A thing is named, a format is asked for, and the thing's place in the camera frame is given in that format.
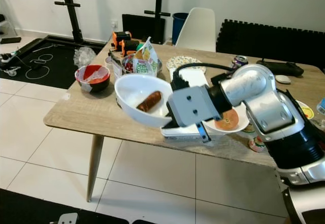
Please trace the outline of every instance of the blue trash bin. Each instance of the blue trash bin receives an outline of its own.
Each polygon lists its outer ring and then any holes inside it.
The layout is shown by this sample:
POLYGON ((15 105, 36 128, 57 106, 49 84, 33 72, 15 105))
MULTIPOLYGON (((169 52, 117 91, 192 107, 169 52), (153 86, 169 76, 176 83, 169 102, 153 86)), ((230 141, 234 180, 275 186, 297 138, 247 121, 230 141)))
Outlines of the blue trash bin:
POLYGON ((175 13, 173 15, 173 18, 174 18, 174 20, 173 20, 173 35, 172 35, 173 45, 176 44, 179 33, 182 30, 182 27, 184 25, 184 22, 185 22, 187 16, 188 16, 188 13, 183 13, 183 12, 175 13))

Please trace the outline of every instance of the red bowl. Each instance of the red bowl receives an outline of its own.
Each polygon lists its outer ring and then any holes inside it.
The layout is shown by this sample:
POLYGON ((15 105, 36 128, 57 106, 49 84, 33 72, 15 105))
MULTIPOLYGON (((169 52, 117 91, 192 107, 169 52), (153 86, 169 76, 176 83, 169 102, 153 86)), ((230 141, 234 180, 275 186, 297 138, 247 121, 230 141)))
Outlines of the red bowl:
POLYGON ((81 89, 87 92, 105 89, 110 82, 110 76, 110 70, 101 65, 82 66, 75 72, 75 78, 81 89))

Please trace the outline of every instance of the white bowl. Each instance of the white bowl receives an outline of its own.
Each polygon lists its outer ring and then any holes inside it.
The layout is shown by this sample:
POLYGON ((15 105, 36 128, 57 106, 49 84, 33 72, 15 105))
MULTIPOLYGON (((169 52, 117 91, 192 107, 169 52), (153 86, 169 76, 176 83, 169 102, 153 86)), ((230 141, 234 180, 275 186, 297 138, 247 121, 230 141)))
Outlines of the white bowl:
POLYGON ((166 102, 173 93, 168 82, 150 75, 127 74, 117 79, 114 88, 123 111, 135 121, 161 127, 172 120, 171 117, 165 117, 168 113, 166 102), (161 101, 149 112, 138 110, 136 107, 155 91, 161 92, 161 101))
POLYGON ((239 106, 233 107, 233 109, 237 112, 239 117, 239 122, 234 129, 232 130, 219 129, 214 125, 214 120, 203 122, 203 124, 206 125, 207 128, 210 129, 212 132, 217 134, 230 134, 230 133, 241 131, 244 128, 246 128, 247 125, 249 124, 249 120, 246 115, 246 106, 243 103, 241 103, 239 106))

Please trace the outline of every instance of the white mouse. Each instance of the white mouse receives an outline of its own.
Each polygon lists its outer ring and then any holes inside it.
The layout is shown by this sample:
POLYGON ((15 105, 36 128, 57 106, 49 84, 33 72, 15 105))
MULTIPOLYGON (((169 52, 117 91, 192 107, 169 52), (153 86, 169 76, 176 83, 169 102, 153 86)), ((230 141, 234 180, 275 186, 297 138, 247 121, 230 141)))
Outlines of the white mouse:
POLYGON ((291 80, 289 79, 289 77, 287 77, 285 75, 276 75, 275 80, 278 81, 279 83, 284 83, 284 84, 291 83, 291 80))

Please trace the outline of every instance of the sausage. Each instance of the sausage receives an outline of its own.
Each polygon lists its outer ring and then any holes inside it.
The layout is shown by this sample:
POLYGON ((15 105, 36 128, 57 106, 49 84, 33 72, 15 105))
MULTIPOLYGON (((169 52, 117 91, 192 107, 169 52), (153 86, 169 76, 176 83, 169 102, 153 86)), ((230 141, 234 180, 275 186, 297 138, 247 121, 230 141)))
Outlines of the sausage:
POLYGON ((155 91, 151 95, 149 95, 140 105, 137 106, 137 109, 140 111, 147 112, 152 107, 157 105, 157 103, 161 100, 161 92, 155 91))

